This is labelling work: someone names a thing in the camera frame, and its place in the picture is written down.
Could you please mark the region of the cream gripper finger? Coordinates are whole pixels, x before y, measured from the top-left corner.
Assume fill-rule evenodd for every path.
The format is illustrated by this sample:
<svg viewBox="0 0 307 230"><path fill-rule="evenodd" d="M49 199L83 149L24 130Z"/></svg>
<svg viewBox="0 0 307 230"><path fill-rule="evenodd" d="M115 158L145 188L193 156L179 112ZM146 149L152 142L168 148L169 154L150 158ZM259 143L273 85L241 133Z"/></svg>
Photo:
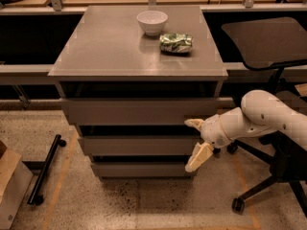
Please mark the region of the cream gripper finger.
<svg viewBox="0 0 307 230"><path fill-rule="evenodd" d="M193 127L198 131L201 131L201 126L204 123L203 119L187 119L184 121L188 127Z"/></svg>
<svg viewBox="0 0 307 230"><path fill-rule="evenodd" d="M197 143L193 149L185 170L188 173L197 170L205 161L207 161L213 155L213 147L209 143Z"/></svg>

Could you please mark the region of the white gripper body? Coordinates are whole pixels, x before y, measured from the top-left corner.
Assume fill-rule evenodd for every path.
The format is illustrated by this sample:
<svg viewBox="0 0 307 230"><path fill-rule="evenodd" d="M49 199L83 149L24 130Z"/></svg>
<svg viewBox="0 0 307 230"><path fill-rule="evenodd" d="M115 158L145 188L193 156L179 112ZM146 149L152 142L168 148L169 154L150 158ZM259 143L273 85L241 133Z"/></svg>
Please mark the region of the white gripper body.
<svg viewBox="0 0 307 230"><path fill-rule="evenodd" d="M201 124L201 138L216 149L226 147L231 143L223 130L221 117L218 114L203 121Z"/></svg>

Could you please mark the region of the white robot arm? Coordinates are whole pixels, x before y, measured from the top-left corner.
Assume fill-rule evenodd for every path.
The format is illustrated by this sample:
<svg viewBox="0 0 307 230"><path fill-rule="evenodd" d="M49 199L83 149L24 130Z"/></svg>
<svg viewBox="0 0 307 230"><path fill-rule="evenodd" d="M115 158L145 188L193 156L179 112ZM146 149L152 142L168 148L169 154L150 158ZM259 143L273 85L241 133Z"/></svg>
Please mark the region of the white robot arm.
<svg viewBox="0 0 307 230"><path fill-rule="evenodd" d="M260 137L280 131L307 150L307 116L264 90L247 92L239 107L224 114L205 120L188 119L184 124L198 130L203 140L195 145L185 166L189 173L203 164L213 154L214 148L224 148L239 138Z"/></svg>

